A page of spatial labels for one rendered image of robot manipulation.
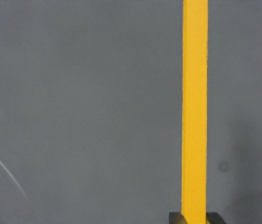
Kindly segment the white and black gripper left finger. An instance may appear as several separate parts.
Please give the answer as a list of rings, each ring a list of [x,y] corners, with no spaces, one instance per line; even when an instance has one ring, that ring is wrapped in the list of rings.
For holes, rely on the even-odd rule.
[[[169,212],[169,224],[188,224],[188,222],[180,212]]]

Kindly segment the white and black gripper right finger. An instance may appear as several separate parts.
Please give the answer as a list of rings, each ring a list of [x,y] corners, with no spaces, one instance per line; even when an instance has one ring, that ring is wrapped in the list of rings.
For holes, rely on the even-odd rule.
[[[218,212],[206,212],[205,224],[227,224]]]

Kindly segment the yellow vertical bar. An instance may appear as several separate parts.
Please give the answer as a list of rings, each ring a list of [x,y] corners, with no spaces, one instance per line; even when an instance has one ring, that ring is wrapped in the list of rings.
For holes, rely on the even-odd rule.
[[[182,215],[205,224],[207,0],[183,3]]]

